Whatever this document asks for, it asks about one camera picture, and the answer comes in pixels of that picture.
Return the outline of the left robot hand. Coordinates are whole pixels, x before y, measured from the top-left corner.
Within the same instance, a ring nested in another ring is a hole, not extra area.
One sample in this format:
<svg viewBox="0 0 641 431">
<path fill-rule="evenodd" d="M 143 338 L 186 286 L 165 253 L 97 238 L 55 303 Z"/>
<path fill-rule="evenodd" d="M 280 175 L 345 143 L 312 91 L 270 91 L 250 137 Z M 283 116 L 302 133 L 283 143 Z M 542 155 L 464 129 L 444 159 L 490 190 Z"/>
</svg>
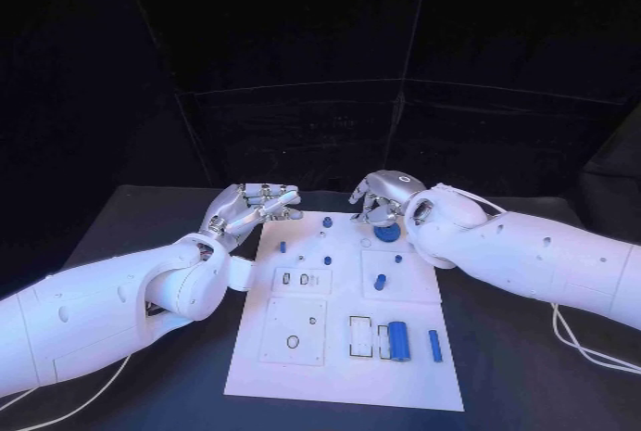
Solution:
<svg viewBox="0 0 641 431">
<path fill-rule="evenodd" d="M 211 203 L 199 232 L 231 252 L 260 224 L 303 218 L 293 208 L 300 203 L 296 185 L 232 184 Z"/>
</svg>

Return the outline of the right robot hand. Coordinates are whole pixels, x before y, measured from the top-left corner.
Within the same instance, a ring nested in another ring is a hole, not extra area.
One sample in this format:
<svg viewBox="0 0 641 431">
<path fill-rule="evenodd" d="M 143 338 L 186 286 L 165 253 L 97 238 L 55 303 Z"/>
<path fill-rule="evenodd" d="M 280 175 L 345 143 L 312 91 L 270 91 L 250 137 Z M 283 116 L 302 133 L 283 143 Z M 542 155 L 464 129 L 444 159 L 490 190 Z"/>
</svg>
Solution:
<svg viewBox="0 0 641 431">
<path fill-rule="evenodd" d="M 349 198 L 352 204 L 363 200 L 362 212 L 352 221 L 389 227 L 405 215 L 414 197 L 425 190 L 427 186 L 405 172 L 381 170 L 369 173 Z"/>
</svg>

